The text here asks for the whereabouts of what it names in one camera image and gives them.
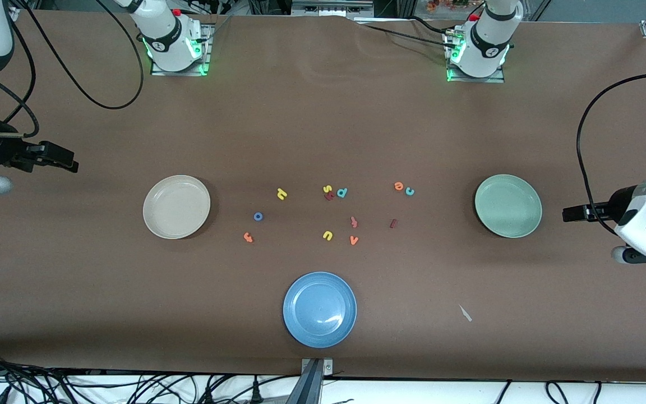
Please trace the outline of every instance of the blue plate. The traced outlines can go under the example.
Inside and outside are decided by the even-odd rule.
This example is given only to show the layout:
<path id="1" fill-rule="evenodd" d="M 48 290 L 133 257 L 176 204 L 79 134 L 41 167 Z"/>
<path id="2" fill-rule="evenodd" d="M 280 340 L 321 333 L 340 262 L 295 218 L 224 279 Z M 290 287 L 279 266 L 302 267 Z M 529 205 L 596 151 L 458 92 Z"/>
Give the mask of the blue plate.
<path id="1" fill-rule="evenodd" d="M 285 294 L 283 319 L 298 342 L 328 348 L 343 341 L 356 323 L 356 296 L 331 273 L 305 274 Z"/>

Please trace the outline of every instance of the plate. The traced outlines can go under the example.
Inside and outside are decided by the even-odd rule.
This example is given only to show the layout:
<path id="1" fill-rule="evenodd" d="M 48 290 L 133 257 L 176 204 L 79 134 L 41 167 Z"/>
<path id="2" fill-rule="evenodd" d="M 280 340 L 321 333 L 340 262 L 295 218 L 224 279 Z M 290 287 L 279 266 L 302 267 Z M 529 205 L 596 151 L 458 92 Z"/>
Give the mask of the plate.
<path id="1" fill-rule="evenodd" d="M 195 233 L 211 210 L 211 195 L 203 182 L 190 176 L 165 178 L 144 200 L 144 222 L 161 238 L 183 238 Z"/>
<path id="2" fill-rule="evenodd" d="M 343 341 L 356 323 L 356 296 L 331 273 L 310 273 L 297 279 L 283 302 L 285 326 L 298 342 L 329 348 Z"/>
<path id="3" fill-rule="evenodd" d="M 543 218 L 543 205 L 535 189 L 520 177 L 492 176 L 475 192 L 480 221 L 496 235 L 519 238 L 534 232 Z"/>

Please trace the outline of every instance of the green plate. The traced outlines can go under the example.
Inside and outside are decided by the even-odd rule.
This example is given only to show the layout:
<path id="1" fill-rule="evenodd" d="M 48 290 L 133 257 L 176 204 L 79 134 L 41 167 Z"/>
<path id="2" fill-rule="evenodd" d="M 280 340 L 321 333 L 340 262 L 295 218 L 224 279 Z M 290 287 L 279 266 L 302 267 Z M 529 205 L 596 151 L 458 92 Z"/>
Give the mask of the green plate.
<path id="1" fill-rule="evenodd" d="M 482 181 L 475 192 L 475 210 L 490 232 L 509 238 L 534 232 L 543 218 L 543 204 L 535 189 L 509 174 Z"/>

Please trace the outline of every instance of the plate rim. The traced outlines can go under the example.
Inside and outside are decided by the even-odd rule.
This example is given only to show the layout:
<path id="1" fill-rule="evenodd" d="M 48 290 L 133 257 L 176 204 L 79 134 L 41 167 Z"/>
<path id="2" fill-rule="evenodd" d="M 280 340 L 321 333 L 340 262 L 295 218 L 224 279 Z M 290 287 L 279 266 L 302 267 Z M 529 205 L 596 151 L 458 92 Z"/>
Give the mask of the plate rim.
<path id="1" fill-rule="evenodd" d="M 352 307 L 353 310 L 352 310 L 351 314 L 347 314 L 346 317 L 345 317 L 346 320 L 349 317 L 351 318 L 351 320 L 349 320 L 350 321 L 350 326 L 345 331 L 345 333 L 343 333 L 343 335 L 341 335 L 339 340 L 337 342 L 335 342 L 335 343 L 332 343 L 331 345 L 323 345 L 322 343 L 320 345 L 311 345 L 310 343 L 302 342 L 300 339 L 298 339 L 298 337 L 296 337 L 296 335 L 294 335 L 293 332 L 290 331 L 290 323 L 292 323 L 292 322 L 297 323 L 297 322 L 295 321 L 295 318 L 289 318 L 287 316 L 287 306 L 289 306 L 289 304 L 287 304 L 287 303 L 289 302 L 289 299 L 292 301 L 292 297 L 294 297 L 294 294 L 292 293 L 292 291 L 293 291 L 294 287 L 298 284 L 298 282 L 304 281 L 305 278 L 312 277 L 312 276 L 325 276 L 325 277 L 329 277 L 331 279 L 337 279 L 339 282 L 342 282 L 343 285 L 346 287 L 346 289 L 348 289 L 348 291 L 350 292 L 351 307 Z M 285 292 L 283 306 L 282 306 L 282 314 L 283 314 L 283 318 L 284 318 L 285 329 L 289 332 L 289 334 L 297 342 L 302 343 L 306 347 L 318 348 L 318 350 L 322 350 L 323 348 L 334 347 L 335 345 L 338 345 L 338 343 L 341 343 L 346 338 L 348 338 L 348 335 L 350 335 L 351 331 L 356 326 L 356 320 L 357 320 L 357 314 L 358 314 L 358 304 L 357 304 L 357 299 L 356 299 L 356 293 L 353 292 L 353 288 L 348 284 L 348 282 L 346 282 L 345 279 L 343 279 L 341 276 L 338 276 L 337 274 L 329 273 L 329 272 L 326 272 L 326 271 L 314 271 L 312 273 L 306 273 L 306 274 L 303 274 L 302 276 L 298 277 L 292 284 L 290 284 L 287 292 Z"/>
<path id="2" fill-rule="evenodd" d="M 485 223 L 485 220 L 480 217 L 480 209 L 479 209 L 479 199 L 480 199 L 480 194 L 482 193 L 482 187 L 485 186 L 487 183 L 494 181 L 495 179 L 501 179 L 502 177 L 507 177 L 507 178 L 513 178 L 516 181 L 521 181 L 523 184 L 526 184 L 528 187 L 530 187 L 531 190 L 533 190 L 533 195 L 536 200 L 536 204 L 540 209 L 540 217 L 538 217 L 537 222 L 535 223 L 535 226 L 531 228 L 531 230 L 527 233 L 524 233 L 523 235 L 515 235 L 515 236 L 509 236 L 509 235 L 503 235 L 500 232 L 495 231 L 493 228 L 490 228 L 487 223 Z M 479 218 L 480 222 L 482 222 L 483 226 L 490 230 L 490 232 L 495 233 L 498 236 L 504 237 L 504 238 L 523 238 L 525 236 L 531 235 L 531 233 L 535 232 L 538 227 L 540 227 L 540 223 L 542 222 L 543 219 L 543 204 L 542 200 L 540 199 L 540 194 L 538 194 L 538 191 L 535 189 L 535 187 L 530 184 L 530 182 L 525 181 L 524 179 L 518 177 L 518 176 L 513 176 L 513 174 L 495 174 L 494 176 L 489 176 L 485 178 L 482 182 L 480 182 L 479 186 L 477 186 L 477 189 L 475 191 L 475 214 L 477 215 L 477 218 Z"/>
<path id="3" fill-rule="evenodd" d="M 203 220 L 201 220 L 201 223 L 199 223 L 197 227 L 193 229 L 192 232 L 185 233 L 185 235 L 182 235 L 182 236 L 165 236 L 165 235 L 161 235 L 161 233 L 154 232 L 153 228 L 151 228 L 151 224 L 149 223 L 148 220 L 146 220 L 146 207 L 148 206 L 149 209 L 151 209 L 151 204 L 152 204 L 151 200 L 154 194 L 157 194 L 157 192 L 154 192 L 154 190 L 156 190 L 156 187 L 159 187 L 162 184 L 162 182 L 171 181 L 172 179 L 176 179 L 176 178 L 187 179 L 190 182 L 194 182 L 195 186 L 199 187 L 199 189 L 202 190 L 204 194 L 207 196 L 208 209 L 206 214 L 204 215 Z M 192 235 L 193 233 L 197 232 L 199 228 L 203 226 L 203 223 L 205 223 L 206 220 L 208 220 L 208 215 L 210 215 L 210 213 L 211 213 L 211 192 L 208 191 L 208 187 L 206 187 L 206 184 L 204 184 L 203 181 L 200 181 L 197 177 L 187 176 L 186 174 L 176 174 L 174 176 L 168 176 L 168 177 L 165 177 L 164 179 L 161 179 L 161 181 L 157 182 L 156 184 L 154 184 L 154 186 L 151 187 L 149 192 L 147 192 L 146 197 L 144 198 L 144 205 L 141 207 L 141 215 L 144 218 L 144 223 L 146 224 L 146 228 L 148 228 L 149 232 L 153 233 L 155 236 L 164 238 L 165 240 L 180 240 L 180 238 L 185 238 L 187 236 Z"/>

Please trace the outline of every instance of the brown table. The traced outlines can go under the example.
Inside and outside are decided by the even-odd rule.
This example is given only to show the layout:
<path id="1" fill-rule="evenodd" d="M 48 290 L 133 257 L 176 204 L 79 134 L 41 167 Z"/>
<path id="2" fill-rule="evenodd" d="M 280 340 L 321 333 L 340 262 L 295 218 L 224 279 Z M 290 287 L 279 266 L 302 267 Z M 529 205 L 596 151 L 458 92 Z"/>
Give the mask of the brown table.
<path id="1" fill-rule="evenodd" d="M 133 94 L 136 64 L 108 16 L 38 15 L 94 97 Z M 646 72 L 636 25 L 522 24 L 506 84 L 480 85 L 446 82 L 434 45 L 342 18 L 234 17 L 210 76 L 147 76 L 132 107 L 110 112 L 75 90 L 26 15 L 18 24 L 38 72 L 34 140 L 74 150 L 81 166 L 0 168 L 15 182 L 0 196 L 6 359 L 294 373 L 304 356 L 332 356 L 349 376 L 646 380 L 646 265 L 614 263 L 621 240 L 561 220 L 585 202 L 574 141 L 585 105 Z M 23 94 L 28 79 L 18 48 L 0 80 Z M 0 93 L 0 117 L 12 107 Z M 15 125 L 31 127 L 25 113 Z M 646 179 L 646 80 L 599 102 L 584 156 L 600 200 Z M 477 185 L 501 172 L 543 200 L 522 240 L 474 215 Z M 161 240 L 141 217 L 148 190 L 174 174 L 213 194 L 187 240 Z M 328 202 L 326 184 L 348 195 Z M 358 302 L 353 332 L 328 350 L 297 343 L 280 313 L 290 284 L 319 270 L 346 279 Z"/>

